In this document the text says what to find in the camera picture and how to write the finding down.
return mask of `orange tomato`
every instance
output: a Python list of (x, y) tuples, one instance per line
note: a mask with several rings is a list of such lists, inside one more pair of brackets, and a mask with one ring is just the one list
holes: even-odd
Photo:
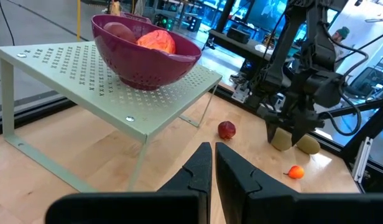
[(175, 41), (171, 35), (165, 30), (155, 30), (143, 35), (136, 42), (139, 46), (148, 49), (162, 50), (164, 52), (175, 53)]
[(301, 179), (305, 175), (305, 171), (300, 166), (292, 166), (288, 174), (285, 175), (288, 175), (293, 179)]

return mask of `magenta colander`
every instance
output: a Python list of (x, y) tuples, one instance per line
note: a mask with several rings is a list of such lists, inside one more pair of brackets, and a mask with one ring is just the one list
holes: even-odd
[(175, 41), (176, 54), (151, 50), (122, 40), (103, 29), (108, 22), (120, 22), (135, 33), (136, 39), (162, 29), (128, 17), (97, 15), (92, 17), (96, 47), (125, 84), (140, 90), (155, 90), (183, 78), (201, 57), (201, 50), (189, 40), (169, 32)]

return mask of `apple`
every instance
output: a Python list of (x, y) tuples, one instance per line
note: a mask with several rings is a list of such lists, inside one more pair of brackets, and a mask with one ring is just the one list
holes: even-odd
[(136, 37), (132, 30), (119, 22), (109, 22), (104, 25), (103, 29), (116, 37), (129, 41), (133, 44), (136, 43)]
[(223, 140), (229, 140), (236, 134), (236, 127), (230, 121), (223, 121), (218, 125), (219, 137)]

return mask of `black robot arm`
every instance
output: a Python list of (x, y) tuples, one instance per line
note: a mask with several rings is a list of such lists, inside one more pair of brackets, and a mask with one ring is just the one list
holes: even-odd
[[(279, 124), (284, 123), (293, 126), (294, 145), (307, 132), (324, 126), (324, 121), (313, 107), (315, 103), (330, 108), (341, 99), (339, 89), (344, 80), (342, 75), (335, 73), (335, 48), (327, 31), (327, 10), (331, 7), (333, 1), (288, 1), (284, 29), (272, 59), (252, 79), (252, 93), (261, 98), (280, 91), (285, 95), (281, 112), (262, 109), (269, 142)], [(298, 29), (305, 21), (307, 40), (301, 47), (300, 65), (291, 77), (285, 76), (283, 65)]]

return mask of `screw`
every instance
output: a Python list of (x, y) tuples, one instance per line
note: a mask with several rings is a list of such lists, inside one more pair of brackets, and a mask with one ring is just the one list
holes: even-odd
[(20, 57), (20, 58), (25, 58), (25, 57), (27, 57), (27, 55), (26, 55), (26, 54), (23, 54), (23, 53), (19, 53), (19, 54), (17, 54), (17, 56)]
[(125, 120), (127, 120), (128, 122), (134, 122), (135, 121), (135, 118), (133, 116), (127, 116), (125, 118)]

